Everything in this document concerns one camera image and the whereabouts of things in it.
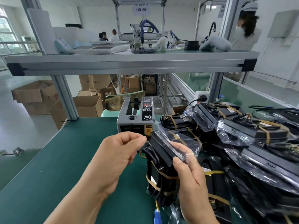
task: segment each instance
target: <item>caution label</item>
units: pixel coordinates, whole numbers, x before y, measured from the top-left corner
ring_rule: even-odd
[[[152,132],[152,125],[145,125],[145,135],[150,136]]]

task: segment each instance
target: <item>white cap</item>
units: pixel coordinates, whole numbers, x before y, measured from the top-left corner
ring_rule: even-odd
[[[256,12],[257,11],[257,1],[253,1],[253,2],[249,2],[247,3],[244,7],[241,8],[241,11],[245,11],[245,12]]]

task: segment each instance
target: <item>wooden stool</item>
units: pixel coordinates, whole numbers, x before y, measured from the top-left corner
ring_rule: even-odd
[[[107,96],[106,93],[110,93],[110,94],[107,94],[107,95],[116,95],[116,91],[112,85],[112,83],[110,83],[110,85],[105,88],[105,89],[100,89],[100,94],[102,96],[102,100],[105,101],[105,97]]]

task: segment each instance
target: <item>hand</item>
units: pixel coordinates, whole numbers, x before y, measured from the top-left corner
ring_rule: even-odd
[[[105,138],[80,181],[91,184],[92,190],[106,199],[114,192],[119,176],[133,162],[136,151],[146,141],[145,136],[133,132],[122,132]]]
[[[192,150],[181,143],[172,144],[186,154],[188,163],[183,163],[178,157],[173,158],[173,166],[180,178],[178,196],[184,218],[190,224],[219,224],[209,202],[204,170]]]

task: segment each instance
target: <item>person in white shirt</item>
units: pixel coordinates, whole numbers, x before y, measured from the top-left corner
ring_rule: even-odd
[[[257,2],[248,3],[242,7],[236,31],[229,39],[233,45],[232,50],[251,51],[259,40],[262,31],[256,27],[256,22],[260,18],[255,15],[256,10]],[[224,76],[239,82],[242,74],[241,72],[225,72]]]
[[[113,35],[110,37],[109,41],[119,41],[119,37],[116,36],[117,33],[115,29],[112,30],[112,34]]]

